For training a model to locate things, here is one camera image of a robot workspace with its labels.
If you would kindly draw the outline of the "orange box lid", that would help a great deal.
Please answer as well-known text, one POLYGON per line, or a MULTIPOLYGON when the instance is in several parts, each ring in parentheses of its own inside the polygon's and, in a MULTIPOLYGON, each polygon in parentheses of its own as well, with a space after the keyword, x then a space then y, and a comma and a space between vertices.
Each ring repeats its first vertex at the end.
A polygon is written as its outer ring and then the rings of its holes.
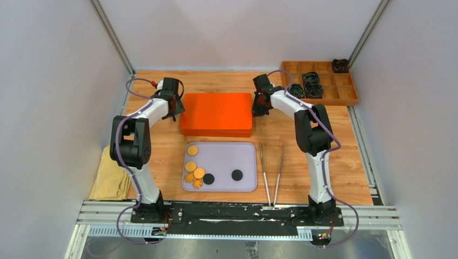
POLYGON ((253 130, 250 93, 188 93, 181 128, 253 130))

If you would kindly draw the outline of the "metal tongs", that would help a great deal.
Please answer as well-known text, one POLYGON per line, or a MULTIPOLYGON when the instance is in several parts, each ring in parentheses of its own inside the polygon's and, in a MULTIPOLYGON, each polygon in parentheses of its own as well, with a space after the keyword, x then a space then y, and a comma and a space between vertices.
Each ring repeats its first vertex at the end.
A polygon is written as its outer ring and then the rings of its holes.
POLYGON ((279 185, 280 179, 284 164, 284 157, 285 157, 285 145, 281 144, 280 147, 280 155, 277 167, 277 173, 275 175, 275 185, 271 185, 269 182, 269 176, 271 180, 273 180, 273 174, 268 174, 267 170, 267 156, 265 154, 264 144, 260 141, 259 144, 259 156, 261 162, 261 170, 262 170, 262 180, 265 187, 266 197, 267 197, 267 204, 269 209, 275 210, 277 208, 278 203, 278 195, 279 195, 279 185))

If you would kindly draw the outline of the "orange cookie box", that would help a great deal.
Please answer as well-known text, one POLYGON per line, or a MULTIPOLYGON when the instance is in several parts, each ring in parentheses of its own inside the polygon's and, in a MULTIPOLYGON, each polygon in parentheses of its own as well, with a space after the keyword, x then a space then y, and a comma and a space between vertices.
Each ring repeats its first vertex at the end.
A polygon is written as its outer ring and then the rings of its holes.
POLYGON ((253 130, 222 130, 222 129, 195 129, 181 128, 181 133, 191 137, 227 137, 227 138, 249 138, 253 130))

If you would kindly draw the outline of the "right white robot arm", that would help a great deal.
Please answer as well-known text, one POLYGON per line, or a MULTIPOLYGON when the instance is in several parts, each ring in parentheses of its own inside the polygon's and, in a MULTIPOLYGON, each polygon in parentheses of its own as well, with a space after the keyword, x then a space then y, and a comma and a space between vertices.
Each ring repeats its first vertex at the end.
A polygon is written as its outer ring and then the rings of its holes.
POLYGON ((326 108, 322 104, 306 103, 283 87, 274 86, 267 74, 253 78, 253 83, 255 117, 277 109, 294 120, 296 143, 306 155, 311 181, 307 216, 313 224, 322 225, 336 208, 329 175, 329 153, 334 138, 326 108))

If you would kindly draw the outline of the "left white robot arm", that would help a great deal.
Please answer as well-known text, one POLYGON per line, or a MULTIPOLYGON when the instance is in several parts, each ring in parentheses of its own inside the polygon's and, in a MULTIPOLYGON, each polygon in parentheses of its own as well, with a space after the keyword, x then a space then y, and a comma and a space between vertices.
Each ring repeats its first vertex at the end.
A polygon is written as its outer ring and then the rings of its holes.
POLYGON ((134 185, 136 204, 131 217, 134 223, 158 223, 168 216, 162 193, 149 168, 152 154, 150 129, 157 121, 176 120, 176 116, 185 111, 181 80, 165 77, 157 83, 151 80, 148 83, 155 93, 140 96, 146 103, 128 115, 113 118, 109 148, 110 158, 124 169, 134 185))

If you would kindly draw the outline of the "black coiled item left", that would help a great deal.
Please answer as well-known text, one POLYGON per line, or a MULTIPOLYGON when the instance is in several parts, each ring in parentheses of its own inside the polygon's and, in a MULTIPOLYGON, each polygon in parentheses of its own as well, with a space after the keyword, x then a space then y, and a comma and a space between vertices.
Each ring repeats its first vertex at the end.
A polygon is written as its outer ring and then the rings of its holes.
POLYGON ((301 84, 292 84, 288 88, 288 93, 291 94, 292 96, 298 98, 298 99, 303 99, 305 98, 305 90, 304 87, 301 84))

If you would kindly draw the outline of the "black coiled item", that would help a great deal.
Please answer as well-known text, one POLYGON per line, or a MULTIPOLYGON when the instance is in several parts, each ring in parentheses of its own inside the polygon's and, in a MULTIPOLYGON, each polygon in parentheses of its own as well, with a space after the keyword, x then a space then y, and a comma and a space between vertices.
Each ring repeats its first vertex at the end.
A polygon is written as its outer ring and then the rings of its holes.
POLYGON ((309 85, 309 84, 319 84, 320 83, 320 78, 319 75, 316 72, 307 72, 302 74, 302 81, 304 85, 309 85))
POLYGON ((292 96, 298 98, 298 99, 303 99, 305 98, 305 90, 304 87, 301 84, 292 84, 288 88, 288 93, 291 94, 292 96))
POLYGON ((305 97, 307 99, 322 99, 324 88, 320 84, 308 84, 305 86, 305 97))

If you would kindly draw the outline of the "black coiled item right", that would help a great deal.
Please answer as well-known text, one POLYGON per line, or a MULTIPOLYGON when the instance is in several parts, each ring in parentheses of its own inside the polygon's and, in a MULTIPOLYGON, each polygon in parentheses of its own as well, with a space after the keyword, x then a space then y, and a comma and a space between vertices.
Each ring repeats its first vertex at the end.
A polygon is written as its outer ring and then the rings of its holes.
POLYGON ((320 84, 308 84, 305 86, 305 97, 307 99, 322 99, 324 88, 320 84))

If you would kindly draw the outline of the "black coiled item top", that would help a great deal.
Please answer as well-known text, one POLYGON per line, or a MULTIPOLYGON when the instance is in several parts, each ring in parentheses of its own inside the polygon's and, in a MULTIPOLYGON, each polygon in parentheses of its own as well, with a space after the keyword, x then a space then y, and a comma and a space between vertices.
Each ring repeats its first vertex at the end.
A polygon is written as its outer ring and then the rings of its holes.
POLYGON ((304 85, 309 85, 309 84, 319 84, 320 83, 320 78, 319 75, 316 72, 307 72, 302 74, 302 81, 304 85))

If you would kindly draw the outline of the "wooden compartment organizer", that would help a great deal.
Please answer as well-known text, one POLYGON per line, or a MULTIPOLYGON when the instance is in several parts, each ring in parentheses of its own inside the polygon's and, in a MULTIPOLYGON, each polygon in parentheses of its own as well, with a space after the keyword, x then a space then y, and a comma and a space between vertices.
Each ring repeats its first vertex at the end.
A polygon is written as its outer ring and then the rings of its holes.
POLYGON ((335 73, 330 61, 283 61, 280 68, 293 76, 295 84, 303 84, 302 75, 316 72, 320 85, 324 89, 321 98, 302 98, 310 104, 325 106, 354 106, 359 102, 359 95, 351 73, 335 73))

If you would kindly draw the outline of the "black sandwich cookie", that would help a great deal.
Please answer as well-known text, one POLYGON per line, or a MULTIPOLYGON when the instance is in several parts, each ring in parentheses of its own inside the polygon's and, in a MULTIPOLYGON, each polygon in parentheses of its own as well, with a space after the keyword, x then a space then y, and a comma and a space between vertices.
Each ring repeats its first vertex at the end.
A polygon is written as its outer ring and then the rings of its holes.
POLYGON ((215 178, 214 178, 214 175, 211 174, 211 173, 206 173, 203 178, 203 183, 206 184, 206 185, 211 185, 214 183, 215 181, 215 178))
POLYGON ((243 178, 243 172, 239 169, 235 169, 232 171, 231 177, 234 181, 240 181, 243 178))

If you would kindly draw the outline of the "lavender cookie tray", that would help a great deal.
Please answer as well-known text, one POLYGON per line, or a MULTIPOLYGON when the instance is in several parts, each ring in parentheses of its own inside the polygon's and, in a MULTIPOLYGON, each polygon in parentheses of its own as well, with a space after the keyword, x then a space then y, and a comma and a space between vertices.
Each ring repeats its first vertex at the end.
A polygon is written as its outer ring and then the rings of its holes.
POLYGON ((252 192, 257 188, 257 155, 255 146, 249 142, 192 142, 185 147, 183 176, 181 186, 188 192, 252 192), (198 154, 190 156, 187 147, 196 145, 198 154), (185 164, 194 161, 197 168, 203 168, 206 173, 214 175, 211 185, 203 184, 200 189, 194 189, 192 183, 185 181, 188 173, 185 164), (240 181, 231 177, 233 170, 243 172, 240 181))

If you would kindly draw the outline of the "swirl butter cookie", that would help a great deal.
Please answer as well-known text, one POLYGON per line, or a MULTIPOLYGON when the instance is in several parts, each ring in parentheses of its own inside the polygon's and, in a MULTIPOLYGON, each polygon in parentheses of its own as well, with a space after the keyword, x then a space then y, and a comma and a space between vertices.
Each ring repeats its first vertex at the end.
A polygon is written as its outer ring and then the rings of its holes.
POLYGON ((188 173, 186 176, 185 176, 185 181, 186 182, 193 182, 195 180, 195 177, 194 177, 194 174, 193 173, 188 173))
POLYGON ((200 189, 202 186, 203 186, 203 180, 202 179, 195 179, 193 182, 192 182, 192 186, 194 189, 200 189))

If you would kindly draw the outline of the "yellow cloth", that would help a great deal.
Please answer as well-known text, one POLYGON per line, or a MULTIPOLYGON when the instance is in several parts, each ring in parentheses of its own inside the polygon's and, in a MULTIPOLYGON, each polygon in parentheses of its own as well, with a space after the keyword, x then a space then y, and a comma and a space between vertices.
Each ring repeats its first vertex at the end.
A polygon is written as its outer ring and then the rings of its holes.
POLYGON ((110 146, 103 149, 97 175, 89 194, 92 201, 121 201, 128 198, 131 181, 123 167, 110 157, 110 146))

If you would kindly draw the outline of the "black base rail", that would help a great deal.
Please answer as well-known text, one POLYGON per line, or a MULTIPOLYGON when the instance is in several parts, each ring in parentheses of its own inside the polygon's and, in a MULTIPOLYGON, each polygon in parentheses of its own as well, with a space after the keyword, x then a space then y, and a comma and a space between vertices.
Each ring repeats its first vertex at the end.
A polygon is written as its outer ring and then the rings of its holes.
POLYGON ((337 212, 313 221, 305 207, 280 205, 268 209, 260 204, 168 202, 167 213, 158 222, 132 210, 131 202, 85 201, 77 217, 89 226, 90 236, 146 239, 222 240, 330 240, 362 230, 401 230, 392 206, 338 206, 337 212))

